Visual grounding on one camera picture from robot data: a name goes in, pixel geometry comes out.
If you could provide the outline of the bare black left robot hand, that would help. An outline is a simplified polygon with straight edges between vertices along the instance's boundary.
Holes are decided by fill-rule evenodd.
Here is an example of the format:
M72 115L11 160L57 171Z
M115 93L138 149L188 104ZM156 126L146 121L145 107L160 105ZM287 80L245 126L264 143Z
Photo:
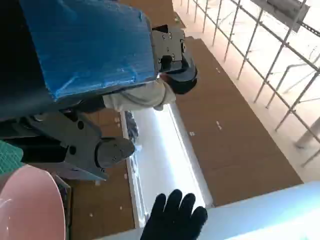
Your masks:
M106 180L135 146L87 114L161 109L197 84L182 29L102 0L0 3L0 139L22 162L70 180Z

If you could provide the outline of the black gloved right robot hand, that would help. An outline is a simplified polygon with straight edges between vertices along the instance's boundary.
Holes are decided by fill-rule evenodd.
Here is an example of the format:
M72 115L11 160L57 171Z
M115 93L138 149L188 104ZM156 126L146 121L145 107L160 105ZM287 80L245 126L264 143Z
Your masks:
M208 220L208 212L203 206L194 208L195 202L193 193L183 196L179 189L173 190L169 196L159 194L140 238L196 240Z

